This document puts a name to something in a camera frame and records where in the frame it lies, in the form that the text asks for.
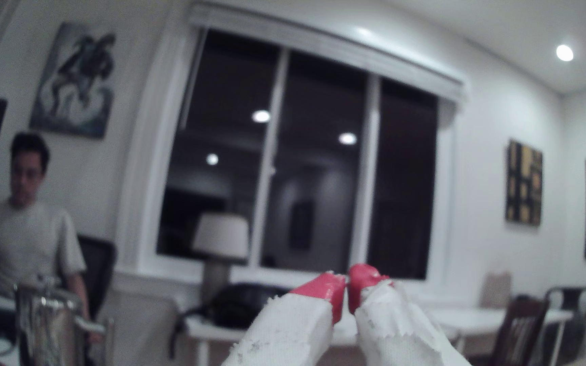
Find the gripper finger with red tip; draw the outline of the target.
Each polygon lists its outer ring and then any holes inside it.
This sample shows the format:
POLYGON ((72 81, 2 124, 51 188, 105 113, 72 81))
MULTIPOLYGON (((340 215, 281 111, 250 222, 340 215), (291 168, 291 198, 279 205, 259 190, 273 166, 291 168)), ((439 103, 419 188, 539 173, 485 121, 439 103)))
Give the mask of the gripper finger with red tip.
POLYGON ((315 365, 343 315, 346 277, 326 271, 274 297, 259 312, 223 365, 315 365))
POLYGON ((348 307, 367 365, 469 365, 440 328, 402 287, 375 267, 348 272, 348 307))

